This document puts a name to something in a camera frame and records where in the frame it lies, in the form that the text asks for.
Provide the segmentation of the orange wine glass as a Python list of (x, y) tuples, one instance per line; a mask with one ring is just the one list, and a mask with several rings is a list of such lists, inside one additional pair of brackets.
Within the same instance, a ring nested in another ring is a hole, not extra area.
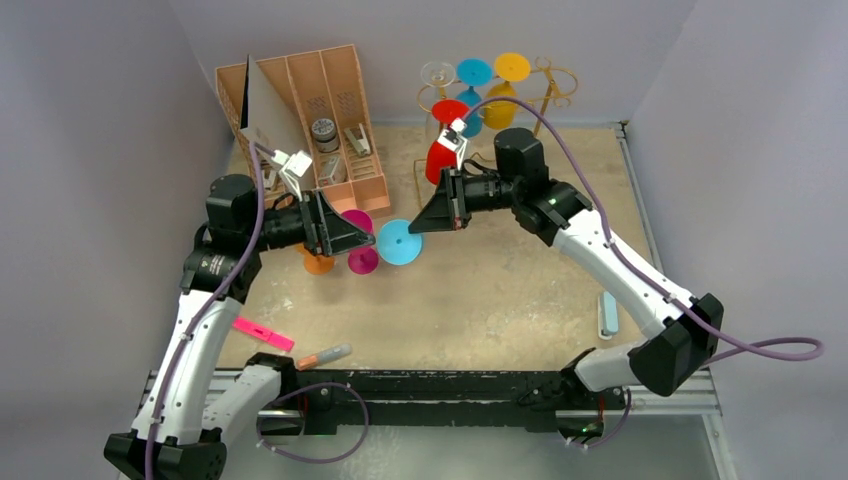
[(312, 275), (327, 274), (335, 266), (335, 258), (333, 256), (313, 254), (304, 244), (298, 244), (295, 248), (303, 257), (304, 269)]

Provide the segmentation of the red wine glass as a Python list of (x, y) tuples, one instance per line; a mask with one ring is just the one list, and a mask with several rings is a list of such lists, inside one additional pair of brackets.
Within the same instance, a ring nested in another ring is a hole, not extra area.
[(425, 177), (432, 185), (439, 183), (442, 169), (457, 166), (457, 155), (467, 143), (469, 111), (467, 104), (455, 99), (440, 100), (432, 107), (433, 117), (442, 126), (426, 156)]

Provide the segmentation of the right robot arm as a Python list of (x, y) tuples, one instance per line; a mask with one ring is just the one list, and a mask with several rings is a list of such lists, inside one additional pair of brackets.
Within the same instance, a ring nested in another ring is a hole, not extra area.
[(494, 147), (494, 169), (478, 174), (456, 166), (441, 169), (435, 192), (410, 223), (410, 232), (461, 230), (475, 212), (511, 210), (524, 230), (575, 261), (611, 293), (645, 338), (578, 356), (564, 371), (564, 399), (584, 407), (602, 390), (630, 385), (672, 395), (716, 352), (717, 337), (703, 327), (721, 327), (722, 303), (676, 285), (605, 231), (598, 207), (571, 184), (550, 177), (543, 145), (531, 131), (504, 130)]

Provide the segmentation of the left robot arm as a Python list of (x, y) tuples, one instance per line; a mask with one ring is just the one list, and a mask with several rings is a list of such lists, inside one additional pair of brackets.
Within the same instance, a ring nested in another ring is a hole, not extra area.
[(291, 358), (256, 354), (215, 401), (207, 395), (226, 337), (261, 268), (264, 251), (303, 246), (346, 254), (375, 237), (338, 213), (320, 191), (266, 208), (243, 174), (216, 179), (208, 220), (183, 265), (175, 328), (150, 392), (126, 433), (111, 434), (104, 457), (128, 479), (218, 479), (231, 444), (261, 408), (297, 399)]

